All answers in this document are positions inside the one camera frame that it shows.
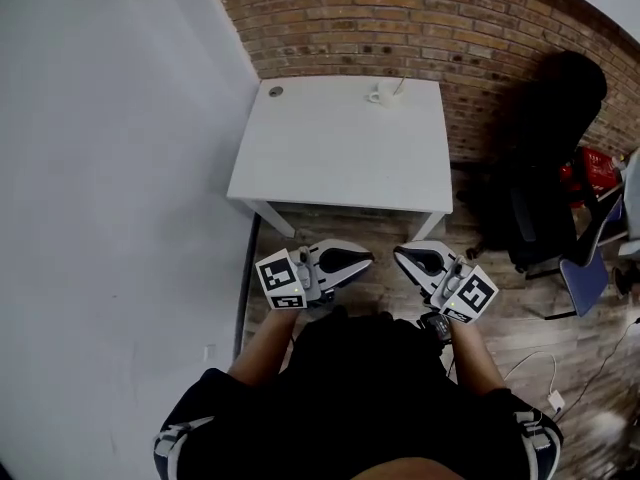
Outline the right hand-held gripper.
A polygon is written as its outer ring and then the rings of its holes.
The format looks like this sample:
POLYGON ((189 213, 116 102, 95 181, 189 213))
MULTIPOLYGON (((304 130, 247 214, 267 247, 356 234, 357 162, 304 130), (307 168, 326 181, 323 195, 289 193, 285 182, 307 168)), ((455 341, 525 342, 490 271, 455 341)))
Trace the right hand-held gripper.
POLYGON ((396 246, 394 259, 414 285, 433 294, 430 303, 437 312, 464 324, 475 322, 499 292, 480 266, 470 265, 462 256, 456 258, 441 241, 396 246), (444 277, 443 269, 449 269, 444 277))

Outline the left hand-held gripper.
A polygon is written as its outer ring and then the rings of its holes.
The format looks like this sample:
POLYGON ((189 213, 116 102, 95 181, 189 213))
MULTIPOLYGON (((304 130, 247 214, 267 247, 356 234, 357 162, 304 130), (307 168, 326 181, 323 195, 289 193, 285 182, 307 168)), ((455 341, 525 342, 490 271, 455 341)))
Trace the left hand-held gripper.
POLYGON ((255 264, 258 278, 273 310, 313 309, 335 299, 335 290, 361 276, 374 255, 345 240, 325 239, 295 250, 282 249, 255 264), (352 264, 335 272, 319 264, 352 264))

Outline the white cup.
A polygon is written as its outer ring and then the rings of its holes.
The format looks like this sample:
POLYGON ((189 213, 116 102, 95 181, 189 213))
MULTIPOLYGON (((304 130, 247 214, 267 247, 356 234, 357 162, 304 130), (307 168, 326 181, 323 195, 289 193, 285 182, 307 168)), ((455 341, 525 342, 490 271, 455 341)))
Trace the white cup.
POLYGON ((370 103, 378 104, 389 109, 399 104, 403 91, 403 80, 382 80, 379 81, 375 89, 366 96, 366 99, 370 103))

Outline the person's left forearm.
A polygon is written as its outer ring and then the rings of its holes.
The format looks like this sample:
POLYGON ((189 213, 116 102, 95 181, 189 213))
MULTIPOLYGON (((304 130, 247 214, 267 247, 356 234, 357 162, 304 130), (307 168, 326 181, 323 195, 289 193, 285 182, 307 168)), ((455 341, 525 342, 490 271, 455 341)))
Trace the person's left forearm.
POLYGON ((271 310, 235 359, 228 374, 252 387, 266 385, 276 378, 299 314, 299 309, 271 310))

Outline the person's right forearm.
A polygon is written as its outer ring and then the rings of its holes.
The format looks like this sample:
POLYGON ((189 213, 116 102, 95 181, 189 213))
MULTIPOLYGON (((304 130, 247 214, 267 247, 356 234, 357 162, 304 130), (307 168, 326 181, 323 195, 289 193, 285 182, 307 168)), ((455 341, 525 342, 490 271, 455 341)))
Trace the person's right forearm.
POLYGON ((473 323, 449 321, 457 382, 478 396, 506 385, 484 339, 473 323))

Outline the black device with screen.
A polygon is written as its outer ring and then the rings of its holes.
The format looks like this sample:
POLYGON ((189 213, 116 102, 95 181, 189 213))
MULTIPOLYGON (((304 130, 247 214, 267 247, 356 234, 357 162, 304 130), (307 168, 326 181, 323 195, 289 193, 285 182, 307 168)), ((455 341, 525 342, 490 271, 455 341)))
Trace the black device with screen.
POLYGON ((438 312, 429 312, 420 316, 418 323, 424 329, 433 330, 444 345, 451 343, 449 320, 438 312))

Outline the person's black shirt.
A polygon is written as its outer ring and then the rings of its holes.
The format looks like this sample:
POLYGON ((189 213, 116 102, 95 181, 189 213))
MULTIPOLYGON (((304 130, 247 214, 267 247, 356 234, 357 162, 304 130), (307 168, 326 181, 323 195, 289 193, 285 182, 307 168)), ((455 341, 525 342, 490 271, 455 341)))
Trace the person's black shirt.
POLYGON ((563 436, 507 387, 449 378, 436 333, 343 307, 294 328, 279 374, 215 368, 153 441, 160 480, 551 480, 563 436))

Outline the small armless chair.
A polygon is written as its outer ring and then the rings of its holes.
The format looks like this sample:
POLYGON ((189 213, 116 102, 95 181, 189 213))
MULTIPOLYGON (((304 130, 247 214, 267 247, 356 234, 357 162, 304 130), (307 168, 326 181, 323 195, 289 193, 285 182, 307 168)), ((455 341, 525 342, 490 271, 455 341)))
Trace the small armless chair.
POLYGON ((547 316, 546 320, 584 317, 598 302, 609 279, 599 241, 606 225, 619 216, 622 205, 620 189, 600 200, 575 246, 561 256, 557 272, 565 283, 573 309, 547 316))

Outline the black office chair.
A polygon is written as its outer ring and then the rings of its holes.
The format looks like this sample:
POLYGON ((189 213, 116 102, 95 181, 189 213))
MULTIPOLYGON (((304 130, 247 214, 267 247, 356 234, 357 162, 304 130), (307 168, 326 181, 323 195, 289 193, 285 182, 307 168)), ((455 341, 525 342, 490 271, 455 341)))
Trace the black office chair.
POLYGON ((499 127, 502 155, 477 184, 458 193, 478 218, 481 239, 465 255, 504 251, 521 273, 560 257, 577 242, 561 181, 607 95, 605 74, 585 55, 547 56, 524 83, 499 127))

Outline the red plastic crate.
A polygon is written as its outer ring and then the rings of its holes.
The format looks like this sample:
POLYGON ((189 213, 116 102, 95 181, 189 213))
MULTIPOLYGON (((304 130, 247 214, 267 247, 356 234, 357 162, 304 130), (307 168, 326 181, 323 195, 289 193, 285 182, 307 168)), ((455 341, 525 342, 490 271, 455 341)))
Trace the red plastic crate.
POLYGON ((618 185, 619 176, 610 156, 584 146, 560 170, 560 180, 572 208, 588 206, 618 185))

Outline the table with white cloth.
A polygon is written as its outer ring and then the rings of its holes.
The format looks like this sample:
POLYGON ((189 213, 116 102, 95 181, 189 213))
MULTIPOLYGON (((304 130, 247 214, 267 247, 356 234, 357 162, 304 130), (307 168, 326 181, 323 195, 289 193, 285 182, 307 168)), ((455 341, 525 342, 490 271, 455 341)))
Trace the table with white cloth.
POLYGON ((640 261, 640 147, 631 154, 625 170, 623 199, 628 236, 619 256, 640 261))

